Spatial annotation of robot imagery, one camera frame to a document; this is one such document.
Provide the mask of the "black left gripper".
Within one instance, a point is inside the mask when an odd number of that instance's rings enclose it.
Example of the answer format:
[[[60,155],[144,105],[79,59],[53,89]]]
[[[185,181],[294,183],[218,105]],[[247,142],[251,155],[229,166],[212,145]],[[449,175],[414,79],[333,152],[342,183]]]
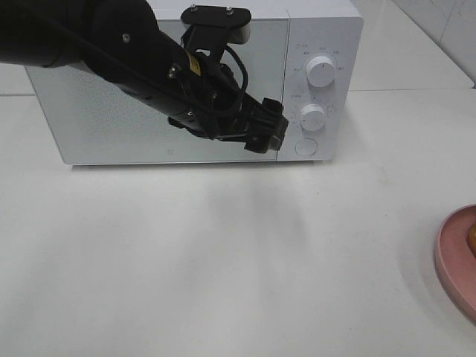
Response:
[[[210,140],[245,140],[245,150],[278,152],[288,120],[280,101],[262,103],[246,94],[248,72],[233,48],[226,48],[242,73],[239,84],[223,61],[211,63],[202,52],[163,48],[159,61],[159,112],[171,125]]]

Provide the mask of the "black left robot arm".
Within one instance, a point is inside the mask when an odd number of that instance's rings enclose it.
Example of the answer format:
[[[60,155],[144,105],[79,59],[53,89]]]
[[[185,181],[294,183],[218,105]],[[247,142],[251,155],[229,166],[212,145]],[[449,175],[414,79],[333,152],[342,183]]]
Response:
[[[288,121],[283,105],[255,100],[224,54],[247,40],[245,8],[193,5],[179,41],[146,1],[3,1],[1,61],[57,68],[82,64],[122,92],[199,138],[278,151]]]

